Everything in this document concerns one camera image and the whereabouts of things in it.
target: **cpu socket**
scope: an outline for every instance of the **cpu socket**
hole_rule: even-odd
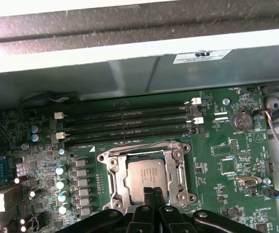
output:
[[[188,193],[184,155],[190,145],[160,141],[115,147],[98,155],[107,167],[110,202],[103,209],[133,212],[143,203],[144,187],[160,187],[168,205],[184,208],[196,201]]]

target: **chip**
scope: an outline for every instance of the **chip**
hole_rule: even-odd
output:
[[[54,222],[54,226],[57,228],[57,229],[61,229],[63,227],[63,221],[55,221]]]
[[[164,198],[167,197],[165,166],[162,159],[149,159],[128,164],[125,185],[130,189],[133,202],[144,200],[144,187],[160,187]]]
[[[196,173],[202,173],[202,168],[201,167],[196,167]]]
[[[43,208],[42,203],[40,203],[40,202],[36,203],[35,208],[36,209],[42,209]]]
[[[47,179],[48,186],[54,186],[54,179]]]
[[[227,209],[222,210],[222,215],[223,215],[223,216],[228,215],[228,210],[227,210]]]
[[[234,159],[222,159],[221,160],[221,173],[223,175],[232,174],[236,172]]]
[[[37,162],[36,161],[30,162],[29,167],[30,168],[37,168]]]
[[[218,199],[218,201],[223,201],[223,200],[224,200],[224,196],[219,195],[219,196],[217,197],[217,199]]]
[[[261,224],[256,224],[255,225],[256,230],[263,232],[263,233],[267,233],[268,232],[268,227],[266,223],[261,223]]]
[[[241,212],[239,210],[237,210],[236,208],[230,208],[228,210],[228,214],[231,216],[231,217],[237,217],[237,216],[240,216],[241,215]]]

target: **integrated circuit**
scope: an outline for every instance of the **integrated circuit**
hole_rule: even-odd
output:
[[[29,167],[30,167],[31,169],[36,169],[36,168],[37,168],[37,162],[36,162],[36,161],[30,162],[30,163],[29,163]]]
[[[229,155],[229,154],[231,154],[231,149],[229,145],[213,147],[214,156]]]
[[[268,227],[266,223],[260,223],[260,224],[256,224],[255,228],[257,231],[260,231],[262,233],[267,233],[268,232]]]
[[[54,186],[54,179],[47,179],[48,186]]]
[[[236,167],[233,158],[221,160],[221,173],[223,175],[232,174],[235,172],[236,172]]]
[[[127,173],[125,184],[130,189],[133,202],[144,200],[144,187],[160,187],[163,197],[167,198],[166,173],[162,159],[131,162],[128,164]]]

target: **black dimm slot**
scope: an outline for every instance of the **black dimm slot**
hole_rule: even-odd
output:
[[[72,142],[69,143],[67,141],[65,141],[66,145],[68,147],[73,147],[76,145],[86,145],[86,144],[96,144],[96,143],[108,143],[108,142],[117,142],[117,141],[137,141],[137,140],[142,140],[142,139],[146,139],[146,138],[151,138],[151,137],[156,137],[156,136],[171,136],[171,135],[175,135],[175,134],[188,134],[190,133],[189,130],[186,129],[180,129],[178,131],[167,131],[167,132],[163,132],[163,133],[155,133],[155,134],[150,134],[150,135],[139,135],[138,137],[120,137],[120,138],[115,138],[113,139],[113,137],[110,138],[101,138],[98,140],[83,140],[83,141],[77,141],[77,142]]]
[[[122,121],[122,120],[142,120],[142,119],[150,119],[150,118],[156,118],[156,117],[163,117],[163,118],[167,118],[167,117],[178,117],[178,116],[186,116],[187,115],[187,112],[176,112],[176,113],[169,113],[169,114],[165,114],[164,112],[161,112],[160,114],[158,115],[141,115],[141,116],[129,116],[129,117],[111,117],[111,118],[107,118],[107,119],[104,119],[104,120],[98,120],[98,121],[93,121],[93,120],[88,120],[88,123],[90,125],[92,124],[98,124],[98,123],[110,123],[110,122],[113,122],[113,121]],[[73,122],[71,124],[69,124],[69,122],[67,123],[66,127],[67,126],[73,126],[73,125],[78,125],[78,124],[84,124],[85,121],[76,121],[76,122]]]
[[[180,124],[180,123],[186,123],[187,117],[182,116],[181,118],[178,119],[158,119],[154,118],[155,121],[159,121],[161,123],[154,123],[153,127],[160,127],[160,126],[171,126],[173,124]],[[85,133],[102,133],[102,132],[109,132],[109,131],[114,131],[114,130],[130,130],[130,129],[137,129],[137,128],[142,128],[142,127],[152,127],[152,122],[147,122],[145,123],[144,120],[135,120],[135,121],[128,121],[129,123],[131,122],[136,122],[134,124],[126,124],[122,123],[122,121],[117,121],[117,125],[98,125],[98,124],[92,124],[91,126],[87,125],[81,125],[81,127],[76,127],[76,128],[70,128],[66,129],[66,133],[70,133],[71,135],[77,135],[80,132],[85,132]]]
[[[97,116],[97,115],[110,115],[110,114],[114,114],[114,113],[127,113],[127,112],[135,112],[135,111],[158,111],[158,110],[165,110],[165,109],[171,109],[171,108],[184,108],[187,107],[187,105],[183,105],[182,102],[180,103],[171,103],[171,104],[161,104],[161,105],[153,105],[153,106],[139,106],[136,108],[119,108],[119,109],[114,109],[114,110],[106,110],[106,111],[102,111],[102,112],[95,112],[95,113],[83,113],[83,114],[76,114],[76,115],[72,115],[72,114],[67,114],[68,115],[67,118],[61,120],[63,122],[67,122],[68,120],[71,120],[74,117],[93,117],[93,116]]]
[[[138,128],[138,129],[132,129],[132,130],[118,130],[118,131],[107,131],[103,133],[82,133],[82,134],[75,134],[71,135],[69,137],[69,141],[72,140],[78,140],[78,138],[93,138],[93,137],[104,137],[104,135],[110,135],[110,136],[117,136],[113,134],[118,134],[118,135],[123,135],[123,134],[137,134],[137,133],[142,133],[141,131],[146,131],[146,132],[151,132],[152,130],[157,130],[157,129],[163,129],[163,128],[168,128],[168,127],[183,127],[186,126],[186,123],[184,122],[183,124],[179,125],[165,125],[165,126],[160,126],[160,127],[155,127],[155,126],[147,126],[143,128]]]

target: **green circuit board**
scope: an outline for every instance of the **green circuit board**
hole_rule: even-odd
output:
[[[29,177],[23,184],[25,199],[18,206],[19,214],[47,212],[47,225],[40,232],[52,233],[87,217],[82,215],[83,206],[75,202],[81,188],[78,180],[88,180],[91,214],[110,201],[107,169],[97,161],[99,154],[118,146],[171,140],[186,143],[191,146],[184,157],[187,186],[197,201],[182,211],[191,215],[206,209],[262,232],[276,233],[276,200],[262,195],[274,181],[266,118],[257,111],[261,109],[263,96],[258,87],[233,87],[57,103],[26,109],[23,116],[17,110],[3,110],[0,156],[11,160],[9,174],[16,171],[18,176]],[[81,159],[87,164],[79,170],[86,175],[77,177],[74,163]],[[55,169],[60,165],[67,171],[57,175]],[[244,186],[237,179],[251,176],[256,185]],[[68,184],[59,190],[56,183],[63,178]],[[269,178],[271,184],[263,184],[259,178]],[[4,185],[11,182],[11,177],[0,180]],[[28,191],[38,187],[42,193],[29,200]],[[70,193],[66,200],[70,209],[64,215],[58,213],[61,203],[57,196],[62,191]]]

